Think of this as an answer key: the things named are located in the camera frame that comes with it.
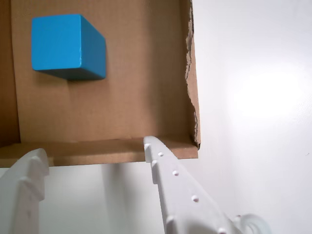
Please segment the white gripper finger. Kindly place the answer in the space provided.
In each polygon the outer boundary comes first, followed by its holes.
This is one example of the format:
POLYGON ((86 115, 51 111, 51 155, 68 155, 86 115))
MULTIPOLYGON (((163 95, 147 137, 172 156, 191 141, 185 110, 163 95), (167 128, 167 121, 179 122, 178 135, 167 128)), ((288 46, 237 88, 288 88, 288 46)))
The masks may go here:
POLYGON ((0 232, 38 234, 39 203, 45 198, 44 178, 49 175, 46 151, 32 150, 0 178, 0 232))
POLYGON ((143 143, 153 183, 158 186, 165 233, 241 232, 163 142, 154 136, 146 136, 143 143))

